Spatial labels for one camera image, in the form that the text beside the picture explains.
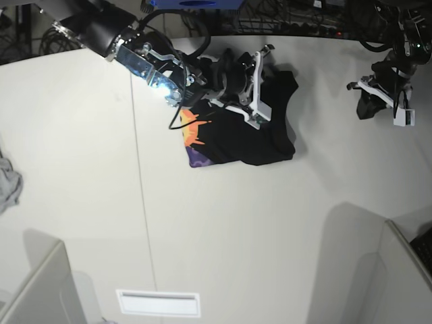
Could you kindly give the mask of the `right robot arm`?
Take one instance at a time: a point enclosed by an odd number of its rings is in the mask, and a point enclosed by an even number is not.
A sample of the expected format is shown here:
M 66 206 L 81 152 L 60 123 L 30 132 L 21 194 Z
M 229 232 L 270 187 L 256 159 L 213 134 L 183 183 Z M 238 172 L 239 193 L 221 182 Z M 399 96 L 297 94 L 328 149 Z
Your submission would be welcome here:
M 37 1 L 64 37 L 116 60 L 178 111 L 208 101 L 212 110 L 240 114 L 255 129 L 271 121 L 272 108 L 261 99 L 264 58 L 274 49 L 265 45 L 254 54 L 236 57 L 226 49 L 219 58 L 205 55 L 211 36 L 190 54 L 174 48 L 150 21 L 165 10 L 139 20 L 108 1 Z

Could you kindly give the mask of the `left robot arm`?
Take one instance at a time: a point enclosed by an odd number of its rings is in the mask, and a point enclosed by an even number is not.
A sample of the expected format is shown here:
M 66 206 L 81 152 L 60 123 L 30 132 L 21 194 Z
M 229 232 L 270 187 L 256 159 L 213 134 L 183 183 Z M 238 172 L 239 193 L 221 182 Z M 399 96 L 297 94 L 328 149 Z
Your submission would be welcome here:
M 360 91 L 358 118 L 390 109 L 394 125 L 413 126 L 411 79 L 418 66 L 431 61 L 431 2 L 347 1 L 346 24 L 367 51 L 385 53 L 371 74 L 347 85 Z

